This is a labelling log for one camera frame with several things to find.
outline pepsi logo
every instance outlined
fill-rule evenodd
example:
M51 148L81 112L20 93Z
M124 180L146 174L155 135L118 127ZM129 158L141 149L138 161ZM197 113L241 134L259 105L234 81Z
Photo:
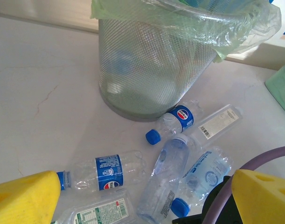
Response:
M107 189L111 189L111 188L116 188L119 186L119 183L116 182L116 181L110 181L108 183L105 184L104 186L104 190L107 190Z
M188 111L180 109L176 113L180 119L186 120L189 117Z

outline plastic bottle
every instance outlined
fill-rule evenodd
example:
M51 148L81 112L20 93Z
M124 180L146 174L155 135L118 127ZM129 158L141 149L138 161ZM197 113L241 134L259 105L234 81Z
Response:
M212 142L214 142L216 139L220 138L223 134L225 134L230 129L235 127L237 124L239 124L242 121L242 119L243 117L239 110L237 110L232 105L227 105L221 108L220 110L216 111L215 113L209 115L205 119L203 119L196 126L185 131L184 134L190 137L191 139L190 142L192 142L196 146L196 148L199 149L207 148L209 145L212 144ZM220 151L221 150L218 151L219 155L221 155L220 158L227 158L226 156L223 156L222 153L220 153ZM189 183L189 186L181 184L179 187L179 192L180 192L179 194L181 196L177 196L177 198L173 201L171 210L178 217L185 217L189 213L190 208L193 204L199 205L203 203L205 196L211 191L211 189L207 188L207 191L203 193L204 197L199 197L199 198L195 197L193 191L195 190L196 187L191 188L191 186L192 183L198 181L196 181L194 177L195 176L193 175L187 175L185 177L185 180L183 179L180 180L181 183L182 182Z
M51 224L136 224L137 217L126 189L89 200L76 200Z
M161 223L169 212L189 156L187 141L187 136L177 134L165 143L142 193L137 215L150 224Z
M192 206L204 203L213 188L223 181L231 166L232 160L219 147L210 148L180 180L171 211L177 217L186 217Z
M146 133L146 140L155 145L161 140L170 139L200 121L202 116L203 109L198 101L183 102L156 121L155 128Z
M129 151L76 163L70 171L57 174L61 190L73 188L90 193L139 183L145 177L145 166L140 151Z
M207 147L239 124L242 119L243 116L240 111L233 105L228 104L186 130L183 134L192 138L199 147Z

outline blue label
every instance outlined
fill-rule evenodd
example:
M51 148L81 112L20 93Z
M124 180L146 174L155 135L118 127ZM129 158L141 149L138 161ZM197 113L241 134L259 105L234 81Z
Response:
M207 151L184 175L184 182L199 199L204 199L229 171L230 165L220 155Z
M185 129L192 126L194 123L193 114L191 113L191 111L187 107L185 107L183 105L178 105L177 107L172 109L169 113L174 115L180 121L182 132Z
M99 190L116 188L124 184L123 169L119 155L96 158Z

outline plastic bag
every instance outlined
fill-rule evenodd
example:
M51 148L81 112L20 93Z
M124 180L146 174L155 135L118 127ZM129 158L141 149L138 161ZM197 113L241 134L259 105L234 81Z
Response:
M268 0L92 0L92 18L145 22L202 43L221 59L270 39L281 28Z

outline white label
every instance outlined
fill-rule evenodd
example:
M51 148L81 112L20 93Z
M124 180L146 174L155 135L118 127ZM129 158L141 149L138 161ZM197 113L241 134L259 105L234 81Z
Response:
M227 109L198 128L207 139L210 139L238 119L239 116L232 109Z
M128 217L124 199L104 204L75 215L74 224L112 224Z

